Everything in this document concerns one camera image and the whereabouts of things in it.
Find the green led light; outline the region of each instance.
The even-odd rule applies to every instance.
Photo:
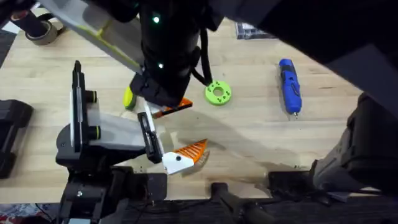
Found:
[[[159,18],[158,16],[153,17],[152,20],[153,20],[156,24],[158,24],[158,23],[160,22],[160,18]]]

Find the white object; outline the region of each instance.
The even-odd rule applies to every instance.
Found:
[[[182,156],[175,152],[168,152],[163,154],[162,162],[167,174],[174,174],[183,171],[194,165],[193,159]]]

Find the yellow object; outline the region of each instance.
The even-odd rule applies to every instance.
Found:
[[[96,128],[96,132],[97,132],[97,140],[100,139],[100,129],[98,128],[98,126],[95,126]]]
[[[127,86],[126,91],[124,91],[123,105],[127,110],[132,110],[136,106],[137,97],[132,93],[130,87]]]

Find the black cable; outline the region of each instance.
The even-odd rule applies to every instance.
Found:
[[[201,43],[201,51],[200,51],[201,68],[203,70],[203,76],[205,77],[205,85],[208,86],[210,85],[210,83],[213,82],[213,78],[211,76],[211,70],[210,70],[210,62],[208,55],[209,40],[207,36],[206,27],[202,27],[200,29],[200,43]]]
[[[146,210],[144,211],[144,210],[141,210],[141,209],[136,208],[134,206],[133,206],[133,209],[137,210],[138,212],[148,213],[148,214],[152,214],[152,215],[160,215],[160,214],[166,214],[166,213],[178,213],[178,212],[184,211],[184,210],[186,210],[188,208],[196,207],[198,205],[204,205],[204,204],[206,204],[208,202],[211,202],[211,201],[212,201],[212,199],[208,199],[208,200],[204,200],[204,201],[201,201],[201,202],[198,202],[198,203],[194,203],[194,204],[191,204],[191,205],[186,205],[186,206],[184,206],[182,208],[179,208],[179,209],[176,209],[176,210],[167,210],[167,211],[163,211],[163,212],[151,212],[151,211],[146,211]]]
[[[45,212],[42,208],[40,208],[38,203],[35,203],[36,207],[49,219],[50,222],[53,222],[53,219],[51,218],[51,216]]]
[[[207,36],[207,29],[206,27],[202,27],[200,29],[200,42],[201,42],[201,49],[200,49],[200,61],[201,61],[201,69],[203,70],[203,76],[201,76],[195,69],[198,58],[193,57],[195,63],[192,65],[192,75],[202,84],[205,86],[210,85],[213,82],[213,77],[211,76],[211,69],[210,69],[210,62],[209,62],[209,55],[208,55],[208,45],[209,40]]]
[[[144,208],[143,208],[143,209],[140,211],[140,213],[138,214],[138,217],[137,217],[136,221],[134,222],[134,224],[137,224],[137,223],[138,223],[139,219],[141,218],[142,214],[144,214],[145,209],[147,208],[148,205],[149,205],[148,203],[145,204]]]
[[[370,194],[370,195],[385,195],[386,193],[383,193],[379,190],[346,190],[346,189],[335,189],[335,190],[328,190],[326,191],[328,193],[333,193],[333,192],[341,192],[341,193],[357,193],[357,194]]]

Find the green ring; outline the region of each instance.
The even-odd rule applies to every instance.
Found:
[[[214,90],[218,88],[223,92],[221,96],[216,96],[214,94]],[[226,104],[231,99],[232,90],[226,82],[213,80],[213,82],[205,88],[205,96],[209,103],[220,106]]]

